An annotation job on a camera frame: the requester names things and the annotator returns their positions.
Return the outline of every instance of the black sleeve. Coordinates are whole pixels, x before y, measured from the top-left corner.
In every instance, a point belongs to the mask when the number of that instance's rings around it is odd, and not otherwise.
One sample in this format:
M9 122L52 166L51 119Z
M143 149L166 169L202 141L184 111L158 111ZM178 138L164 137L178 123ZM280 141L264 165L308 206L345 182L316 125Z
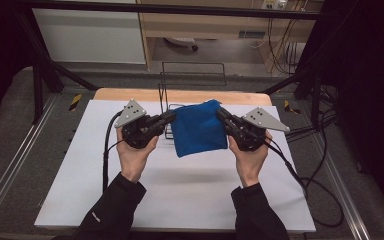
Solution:
M71 239L127 239L133 223L134 212L145 192L146 189L142 184L132 183L118 174L86 214Z
M289 239L285 226L269 206L260 183L232 192L236 208L236 239Z

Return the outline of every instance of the wall outlet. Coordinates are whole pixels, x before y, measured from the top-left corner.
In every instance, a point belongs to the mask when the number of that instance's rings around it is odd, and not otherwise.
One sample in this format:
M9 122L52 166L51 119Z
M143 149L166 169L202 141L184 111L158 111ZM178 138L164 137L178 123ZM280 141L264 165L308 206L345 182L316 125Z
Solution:
M288 0L264 0L261 9L267 10L283 10L286 7Z
M276 8L277 0L264 0L261 9L274 10Z

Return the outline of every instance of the yellow tape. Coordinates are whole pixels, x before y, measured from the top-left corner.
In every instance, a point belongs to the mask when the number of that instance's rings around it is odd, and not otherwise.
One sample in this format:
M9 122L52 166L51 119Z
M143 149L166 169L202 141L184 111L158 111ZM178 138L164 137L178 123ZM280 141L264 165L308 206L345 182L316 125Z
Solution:
M68 109L68 111L74 111L74 110L76 110L76 107L77 107L77 104L78 104L79 101L80 101L80 98L82 98L82 94L77 94L77 95L73 98L73 101L71 102L71 105L70 105L70 108Z
M289 112L293 112L295 114L300 114L301 111L299 109L292 109L290 106L289 106L289 102L288 100L285 100L285 111L289 111Z

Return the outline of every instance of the metal gripper plate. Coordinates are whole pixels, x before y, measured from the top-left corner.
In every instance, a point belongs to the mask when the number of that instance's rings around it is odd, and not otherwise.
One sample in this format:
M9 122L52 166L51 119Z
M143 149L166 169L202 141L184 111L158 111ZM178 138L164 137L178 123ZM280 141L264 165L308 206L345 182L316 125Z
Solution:
M245 114L242 119L259 128L267 128L282 132L287 132L290 130L289 127L281 123L261 107L257 107L251 112Z
M131 99L124 107L124 110L118 118L117 122L114 124L114 127L122 127L145 115L145 109L143 109L135 100Z

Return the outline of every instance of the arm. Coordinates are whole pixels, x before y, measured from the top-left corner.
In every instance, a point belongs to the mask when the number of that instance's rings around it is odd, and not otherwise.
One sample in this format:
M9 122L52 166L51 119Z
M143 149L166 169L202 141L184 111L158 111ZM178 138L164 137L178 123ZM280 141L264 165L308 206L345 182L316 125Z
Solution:
M266 131L267 139L272 136ZM282 221L269 206L266 195L260 185L258 175L268 155L268 147L262 145L254 152L240 151L235 139L229 136L229 148L236 157L236 169L243 188L232 192L236 208L236 238L253 239L289 239Z
M117 129L121 172L86 214L72 239L127 239L136 207L146 192L138 181L157 141L158 137L154 137L145 148L135 149L122 141L121 128Z

